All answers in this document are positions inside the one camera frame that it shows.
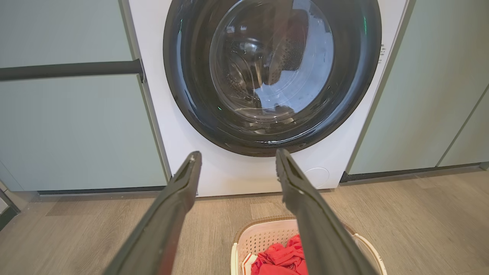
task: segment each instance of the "washing machine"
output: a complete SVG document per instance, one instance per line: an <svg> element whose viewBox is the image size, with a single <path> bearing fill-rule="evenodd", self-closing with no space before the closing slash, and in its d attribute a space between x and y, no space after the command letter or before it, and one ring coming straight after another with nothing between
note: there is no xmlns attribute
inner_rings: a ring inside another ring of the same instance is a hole
<svg viewBox="0 0 489 275"><path fill-rule="evenodd" d="M407 0L129 0L164 157L202 152L199 196L281 191L286 148L335 188Z"/></svg>

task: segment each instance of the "white laundry basket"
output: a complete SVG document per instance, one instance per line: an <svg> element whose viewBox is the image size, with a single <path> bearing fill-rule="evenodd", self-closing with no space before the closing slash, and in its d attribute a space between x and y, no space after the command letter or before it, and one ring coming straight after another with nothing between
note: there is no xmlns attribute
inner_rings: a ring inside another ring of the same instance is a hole
<svg viewBox="0 0 489 275"><path fill-rule="evenodd" d="M343 225L374 269L380 275L387 275L384 263L372 244L349 226ZM231 275L243 275L241 263L249 253L257 255L275 243L285 245L298 233L297 220L291 216L261 219L250 223L236 235L234 240L231 249Z"/></svg>

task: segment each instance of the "laminate floor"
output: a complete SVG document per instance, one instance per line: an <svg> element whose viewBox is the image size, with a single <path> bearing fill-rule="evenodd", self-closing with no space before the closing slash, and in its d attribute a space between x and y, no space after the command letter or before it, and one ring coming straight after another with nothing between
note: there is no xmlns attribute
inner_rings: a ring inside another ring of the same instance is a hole
<svg viewBox="0 0 489 275"><path fill-rule="evenodd" d="M101 274L155 196L38 198L0 231L0 274ZM322 196L376 247L389 275L489 274L489 172L470 167L355 182ZM281 199L198 198L173 274L229 274L238 230L288 214Z"/></svg>

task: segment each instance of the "red cloth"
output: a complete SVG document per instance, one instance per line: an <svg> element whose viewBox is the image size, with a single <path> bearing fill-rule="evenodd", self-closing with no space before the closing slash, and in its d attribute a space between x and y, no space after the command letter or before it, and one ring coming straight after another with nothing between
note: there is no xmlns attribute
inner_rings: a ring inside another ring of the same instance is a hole
<svg viewBox="0 0 489 275"><path fill-rule="evenodd" d="M252 275L308 275L301 238L295 235L287 242L271 245L251 265Z"/></svg>

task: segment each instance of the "cabinet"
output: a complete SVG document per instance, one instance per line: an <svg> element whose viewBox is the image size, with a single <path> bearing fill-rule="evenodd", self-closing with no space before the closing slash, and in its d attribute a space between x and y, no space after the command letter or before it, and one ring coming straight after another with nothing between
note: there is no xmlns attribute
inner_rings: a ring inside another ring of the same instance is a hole
<svg viewBox="0 0 489 275"><path fill-rule="evenodd" d="M2 0L0 37L0 68L133 59L118 0Z"/></svg>
<svg viewBox="0 0 489 275"><path fill-rule="evenodd" d="M136 75L0 82L11 191L166 185Z"/></svg>
<svg viewBox="0 0 489 275"><path fill-rule="evenodd" d="M349 174L435 167L489 80L489 1L417 0Z"/></svg>
<svg viewBox="0 0 489 275"><path fill-rule="evenodd" d="M489 94L486 90L442 159L440 166L487 161L489 161Z"/></svg>

